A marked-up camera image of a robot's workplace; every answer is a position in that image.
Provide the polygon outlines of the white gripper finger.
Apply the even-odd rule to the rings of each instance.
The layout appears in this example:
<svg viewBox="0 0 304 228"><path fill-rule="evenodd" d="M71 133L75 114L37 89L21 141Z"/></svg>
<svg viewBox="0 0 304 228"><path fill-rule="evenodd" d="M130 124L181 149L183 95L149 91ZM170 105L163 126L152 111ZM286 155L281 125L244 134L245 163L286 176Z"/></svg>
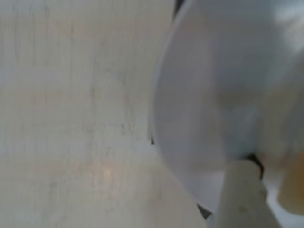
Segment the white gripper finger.
<svg viewBox="0 0 304 228"><path fill-rule="evenodd" d="M211 170L222 170L224 180L216 211L208 217L209 228L281 227L267 203L259 159L236 159Z"/></svg>

